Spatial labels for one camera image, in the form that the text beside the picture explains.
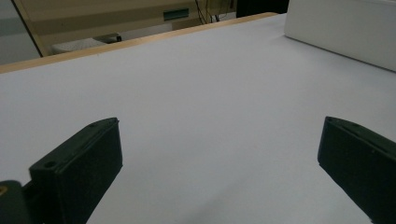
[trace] gold screw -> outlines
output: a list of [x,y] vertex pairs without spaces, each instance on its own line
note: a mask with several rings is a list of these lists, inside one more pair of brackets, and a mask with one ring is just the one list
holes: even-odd
[[8,188],[6,186],[0,186],[0,196],[7,192]]

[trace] tabletop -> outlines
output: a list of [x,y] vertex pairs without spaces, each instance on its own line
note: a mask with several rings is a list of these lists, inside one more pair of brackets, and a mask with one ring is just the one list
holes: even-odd
[[0,75],[0,179],[120,120],[89,223],[370,223],[318,166],[326,116],[396,139],[396,74],[284,36],[286,15]]

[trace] wooden table edge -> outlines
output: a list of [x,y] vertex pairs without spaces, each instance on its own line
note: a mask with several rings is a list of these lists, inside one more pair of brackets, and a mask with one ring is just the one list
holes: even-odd
[[277,14],[273,13],[273,12],[266,12],[266,13],[257,14],[257,15],[253,15],[253,16],[237,18],[237,19],[228,20],[228,21],[209,23],[209,24],[205,24],[205,25],[194,26],[194,27],[190,27],[190,28],[186,28],[186,29],[175,30],[175,31],[171,31],[171,32],[157,34],[157,35],[144,36],[144,37],[140,37],[140,38],[136,38],[136,39],[126,40],[126,41],[122,41],[119,43],[104,45],[104,46],[90,48],[90,49],[77,50],[77,51],[67,52],[67,53],[63,53],[63,54],[52,55],[49,57],[18,62],[18,63],[4,64],[4,65],[0,65],[0,74],[18,71],[18,70],[22,70],[22,69],[28,69],[28,68],[46,65],[46,64],[50,64],[50,63],[67,61],[67,60],[85,57],[85,56],[89,56],[89,55],[93,55],[93,54],[108,52],[108,51],[115,50],[115,49],[129,48],[131,46],[141,45],[141,44],[145,44],[145,43],[149,43],[149,42],[153,42],[153,41],[157,41],[157,40],[161,40],[161,39],[165,39],[165,38],[169,38],[169,37],[173,37],[173,36],[192,34],[192,33],[209,30],[209,29],[213,29],[213,28],[217,28],[217,27],[233,25],[233,24],[247,22],[247,21],[255,21],[258,19],[263,19],[263,18],[275,16],[275,15],[277,15]]

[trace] white box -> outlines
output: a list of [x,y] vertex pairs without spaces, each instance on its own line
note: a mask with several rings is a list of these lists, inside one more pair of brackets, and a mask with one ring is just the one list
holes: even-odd
[[285,34],[396,71],[396,0],[290,0]]

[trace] white table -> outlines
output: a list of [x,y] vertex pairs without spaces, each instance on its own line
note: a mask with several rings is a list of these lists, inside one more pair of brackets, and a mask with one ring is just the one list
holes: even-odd
[[325,116],[396,140],[396,74],[284,36],[285,15],[0,75],[0,179],[120,120],[90,223],[370,223],[318,166]]

